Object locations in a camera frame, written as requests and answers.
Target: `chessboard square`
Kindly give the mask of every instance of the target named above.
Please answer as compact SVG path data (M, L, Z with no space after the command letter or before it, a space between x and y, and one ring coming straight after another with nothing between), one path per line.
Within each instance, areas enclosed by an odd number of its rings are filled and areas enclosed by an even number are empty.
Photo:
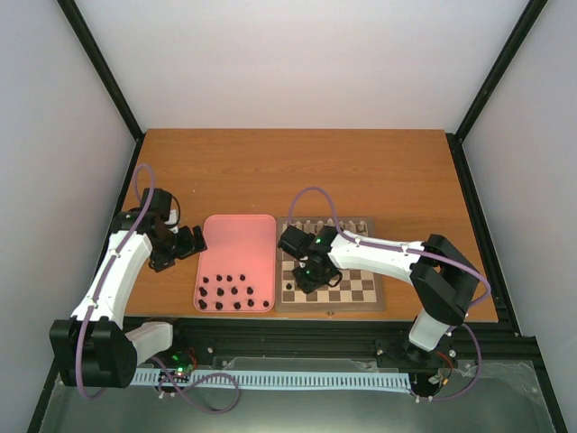
M364 292L352 291L351 292L351 299L353 302L363 302L364 301Z
M371 271L361 270L361 280L373 280L375 278L375 274Z
M328 302L329 291L316 291L317 293L317 300L319 302Z
M362 292L364 302L376 302L377 301L377 292L376 291L363 291Z
M342 290L341 302L353 302L353 293L350 290Z
M362 290L362 281L361 280L351 281L351 290Z
M305 292L303 292L301 289L292 291L291 293L295 294L295 302L298 302L301 304L307 302L307 294Z
M328 300L330 302L340 302L341 301L341 292L340 291L329 291L328 292Z
M294 291L283 291L282 292L282 301L283 302L294 302L295 301L295 292Z

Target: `black metal frame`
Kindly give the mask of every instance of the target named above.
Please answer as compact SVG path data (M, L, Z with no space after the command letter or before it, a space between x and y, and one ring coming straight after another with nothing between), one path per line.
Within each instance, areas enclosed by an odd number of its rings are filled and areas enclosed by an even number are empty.
M133 157L116 204L115 213L117 213L123 206L132 173L142 148L144 133L134 118L74 0L58 0L58 3L69 19L70 25L136 142ZM567 431L538 344L533 337L520 335L499 260L463 151L463 142L467 134L472 129L546 3L547 0L528 1L527 7L519 17L515 28L508 37L477 96L472 101L472 105L457 132L447 134L446 138L472 221L483 266L493 287L492 295L498 312L498 323L475 323L472 325L480 342L483 357L495 360L531 361L536 369L537 379L541 384L555 429ZM105 245L100 260L104 257L104 253ZM142 322L143 318L125 318L124 326L126 329L131 329L138 327ZM409 322L337 321L318 321L314 322L313 326L311 324L312 322L308 320L180 318L175 323L175 329L178 330L175 339L186 341L188 346L194 346L197 349L198 361L203 364L211 364L215 356L367 358L376 357L376 346L381 339L408 332L411 325ZM474 358L475 349L466 332L459 329L455 330L452 340L453 347L460 354L460 357ZM30 433L40 431L56 378L57 369L53 364L33 414L28 429Z

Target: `cable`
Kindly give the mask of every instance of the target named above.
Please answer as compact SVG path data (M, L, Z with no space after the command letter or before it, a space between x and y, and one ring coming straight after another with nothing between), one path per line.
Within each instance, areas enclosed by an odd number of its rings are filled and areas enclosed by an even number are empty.
M334 206L334 202L331 199L331 196L329 196L329 194L322 188L320 187L308 187L305 188L303 190L301 190L296 196L295 198L292 200L292 203L290 204L290 207L288 208L288 217L287 217L287 225L290 225L290 219L292 218L292 214L295 210L295 206L297 205L297 201L298 199L305 193L307 193L308 191L318 191L321 194L323 194L326 198L326 201L328 201L328 205L331 208L331 213L333 214L333 220L334 220L334 228L336 228L336 231L339 233L339 235L341 235L343 238L345 238L347 241L349 242L353 242L354 244L357 244L357 241L355 240L354 237L351 237L349 235L347 235L343 229L341 228L341 226L339 225L339 219L338 219L338 215L336 214L336 207ZM478 305L479 303L483 302L486 298L489 297L490 295L490 284L489 281L487 281L487 279L482 276L480 273L478 273L477 271L475 271L473 268L464 265L462 263L457 262L456 260L452 260L449 259L447 257L444 257L442 255L439 254L435 254L435 253L430 253L428 251L421 251L421 250L416 250L414 248L407 248L406 250L404 250L402 247L400 246L395 246L395 245L388 245L388 244L375 244L373 242L367 242L367 241L360 241L358 243L359 245L362 246L369 246L371 248L379 248L381 250L389 250L389 251L395 251L397 253L408 253L408 254L417 254L420 255L422 257L427 257L429 259L433 259L436 260L438 262L443 262L446 264L450 264L452 266L454 266L455 268L458 268L462 271L465 271L467 273L469 273L470 275L472 275L473 277L475 277L477 280L479 280L480 282L483 283L483 285L485 286L485 292L479 296L479 298L477 298L476 300L474 300L470 307L474 307L475 305Z
M455 394L449 395L447 397L438 397L438 398L434 397L430 401L450 401L458 397L461 397L467 392L469 392L472 389L472 387L475 386L475 383L477 383L481 378L482 358L481 358L481 348L479 347L479 341L477 341L477 337L473 334L472 329L467 324L463 323L461 324L461 326L464 327L471 336L471 340L475 345L475 351L477 352L477 371L475 372L475 377L473 377L472 381L470 381L469 384L459 392L456 392ZM418 396L412 390L410 391L410 393L413 397L416 397L418 399Z
M167 227L167 228L176 227L176 226L178 226L179 223L180 223L180 202L179 202L179 200L178 200L175 196L172 196L172 199L173 199L174 202L177 204L177 209L178 209L179 215L177 216L177 221L176 221L176 223L174 223L174 224L166 224L166 227Z
M138 190L138 180L136 178L133 178L133 189L134 189L134 195L136 196L136 199L138 200L138 202L140 203L142 200L142 196L140 191ZM179 200L172 196L172 199L175 201L175 203L177 204L177 209L179 210L179 216L177 218L177 222L174 224L167 224L166 227L167 228L172 228L172 227L176 227L179 225L180 223L180 203Z
M447 355L443 354L442 352L435 352L435 353L437 356L443 358L449 367L449 374L447 374L447 376L445 377L445 379L448 381L449 378L451 377L451 374L453 374L453 361L451 361L451 358L449 358Z
M190 356L190 359L192 360L192 371L194 372L197 369L197 353L195 352L195 349L193 347L190 347L187 350L187 354L188 356Z
M238 401L241 398L241 389L239 387L238 382L236 381L236 379L233 378L233 376L231 376L230 374L226 374L226 373L212 373L209 374L201 379L198 379L196 382L191 383L189 386L187 386L186 388L181 389L179 387L179 385L176 383L176 381L174 380L174 376L170 373L169 369L166 367L166 365L157 357L157 356L153 356L151 358L152 361L154 361L156 364L158 364L160 366L160 368L162 369L162 371L166 374L166 378L168 378L169 382L172 383L172 386L174 386L174 389L180 394L180 396L187 401L188 404L190 404L193 408L200 410L201 412L204 413L208 413L208 414L212 414L212 415L218 415L221 413L226 413L230 410L232 410L234 408L234 406L236 406L236 404L238 403ZM231 384L234 387L235 390L235 395L234 395L234 401L229 404L228 406L226 406L223 409L217 409L217 410L211 410L211 409L207 409L203 406L199 406L198 404L194 403L187 395L186 392L190 391L194 388L196 388L200 383L202 382L206 382L209 379L212 379L213 377L224 377L225 379L228 379Z
M149 174L151 175L150 188L151 188L151 190L154 190L156 179L154 178L154 172L152 171L151 166L148 164L141 164L138 167L136 167L136 169L134 170L134 174L133 174L134 185L136 186L136 179L138 177L138 173L142 169L146 169L149 172ZM138 227L138 225L141 223L142 219L144 218L144 215L146 214L146 211L148 210L149 206L151 205L151 201L152 201L152 194L149 194L148 197L146 198L146 202L144 203L144 206L142 207L140 214L138 214L133 225L128 230L128 233L126 233L123 240L120 241L120 244L118 244L118 246L116 247L116 249L115 249L116 254L119 254L122 251L122 249L124 248L124 246L126 245L128 240L130 239L130 237L133 235L133 233L136 230L136 228ZM98 301L98 297L100 296L100 292L102 291L102 288L105 284L106 277L108 276L108 273L110 272L110 269L112 268L115 260L116 260L116 255L112 255L110 257L110 259L108 260L108 263L106 263L105 268L102 270L102 273L100 274L100 278L98 278L98 282L96 283L96 288L94 290L94 294L92 295L92 301L94 302L95 305ZM75 361L75 365L74 365L74 369L75 369L74 374L76 376L76 385L78 387L78 392L86 400L93 400L96 397L102 395L102 393L105 391L105 388L101 388L96 394L89 395L87 393L86 388L84 387L84 382L82 380L82 349L84 347L84 340L85 340L86 334L87 334L88 323L90 322L90 318L92 317L92 313L94 312L94 309L95 309L94 305L91 305L90 307L88 307L87 308L87 314L84 316L84 320L82 320L82 325L80 326L80 331L78 333L78 341L76 344L76 361Z

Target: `black frame edge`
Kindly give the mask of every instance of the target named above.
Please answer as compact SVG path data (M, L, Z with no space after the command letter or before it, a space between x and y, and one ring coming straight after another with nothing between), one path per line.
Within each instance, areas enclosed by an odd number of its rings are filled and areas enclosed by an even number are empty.
M519 17L517 24L515 24L513 31L505 42L503 49L495 60L495 63L485 78L485 81L479 89L477 96L473 99L467 114L461 121L459 129L455 133L458 143L463 143L467 137L467 134L471 131L473 125L477 121L477 118L481 114L482 109L489 101L493 90L495 90L499 84L501 78L508 68L508 65L515 57L515 54L517 54L518 49L523 44L523 41L529 34L529 31L533 27L533 24L541 14L541 11L543 11L543 8L546 4L547 0L529 0L527 3L525 10Z
M42 387L40 398L38 399L38 403L36 404L36 408L34 409L34 413L32 414L32 419L30 420L30 424L28 425L28 429L26 430L28 433L38 433L40 431L42 427L42 422L44 421L44 415L46 415L46 410L48 409L48 405L50 403L50 397L52 396L52 391L54 390L54 384L56 383L57 378L58 378L58 368L56 367L56 363L52 361L52 365L50 366L50 370L48 371L48 375L46 376L46 381L44 382L44 386Z
M66 18L69 20L72 30L74 30L74 33L82 44L82 48L84 48L84 51L92 62L94 69L98 73L102 83L105 85L108 95L112 98L114 105L118 109L120 116L123 118L130 134L133 136L135 141L141 140L144 133L138 125L138 122L133 115L133 111L128 106L128 102L126 102L122 90L118 87L118 83L116 82L112 71L108 67L102 52L98 48L98 45L92 36L92 32L88 28L86 21L84 21L84 17L78 9L76 2L74 0L58 0L58 4L60 5L62 12L66 15Z
M567 429L567 425L563 419L563 414L561 413L561 408L559 407L559 402L555 396L553 385L551 384L545 365L534 365L534 367L555 431L557 433L568 432L569 430Z
M471 170L469 169L469 164L467 163L463 147L458 143L454 134L447 134L446 138L451 151L451 156L453 157L455 171L463 192L465 205L469 212L469 219L471 220L473 233L477 240L481 260L485 272L487 273L489 283L491 284L492 297L497 309L499 324L502 327L508 327L513 332L520 333L517 318L515 317L515 311L513 309L513 303L508 294L507 285L499 264L497 252L495 251L495 245L490 237L489 227L487 226L487 221L483 214L481 202L477 195L477 189L475 188L475 183L472 179Z

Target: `chess piece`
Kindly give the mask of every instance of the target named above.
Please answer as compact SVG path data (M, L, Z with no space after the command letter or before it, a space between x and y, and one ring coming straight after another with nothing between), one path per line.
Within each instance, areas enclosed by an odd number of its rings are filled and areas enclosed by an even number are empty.
M315 232L315 225L310 222L310 219L308 219L307 223L305 224L304 232L305 233L314 233Z

